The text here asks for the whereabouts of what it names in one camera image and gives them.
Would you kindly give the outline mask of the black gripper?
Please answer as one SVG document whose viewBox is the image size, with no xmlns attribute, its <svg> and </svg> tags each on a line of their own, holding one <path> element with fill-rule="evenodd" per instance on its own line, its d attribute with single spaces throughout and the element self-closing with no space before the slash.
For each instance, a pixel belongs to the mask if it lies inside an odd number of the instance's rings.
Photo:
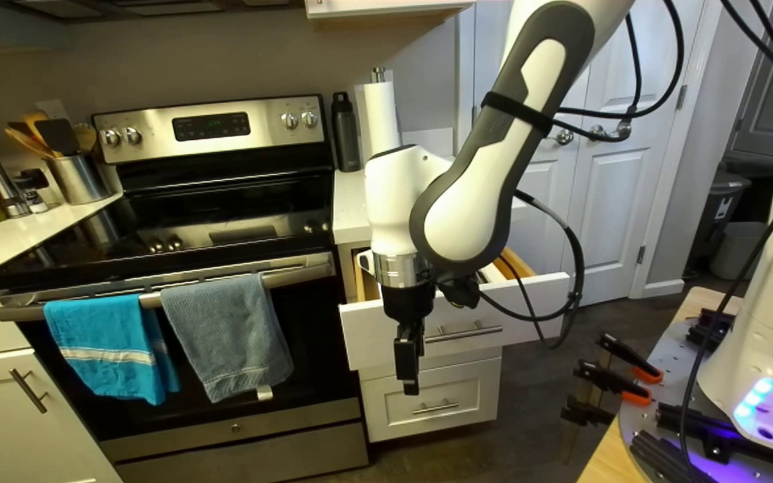
<svg viewBox="0 0 773 483">
<path fill-rule="evenodd" d="M 394 334 L 394 376 L 405 393 L 419 393 L 419 360 L 423 352 L 423 318 L 429 317 L 429 286 L 385 286 L 385 313 L 399 325 Z"/>
</svg>

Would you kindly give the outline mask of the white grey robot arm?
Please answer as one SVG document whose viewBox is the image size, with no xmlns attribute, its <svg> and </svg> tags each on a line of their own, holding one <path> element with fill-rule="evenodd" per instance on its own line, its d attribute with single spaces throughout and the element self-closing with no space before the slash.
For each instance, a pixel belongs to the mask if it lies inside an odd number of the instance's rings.
<svg viewBox="0 0 773 483">
<path fill-rule="evenodd" d="M 634 0 L 516 0 L 512 43 L 450 163 L 405 144 L 364 163 L 370 274 L 398 322 L 394 376 L 419 391 L 434 293 L 477 305 L 476 271 L 508 243 L 509 200 L 583 67 Z"/>
</svg>

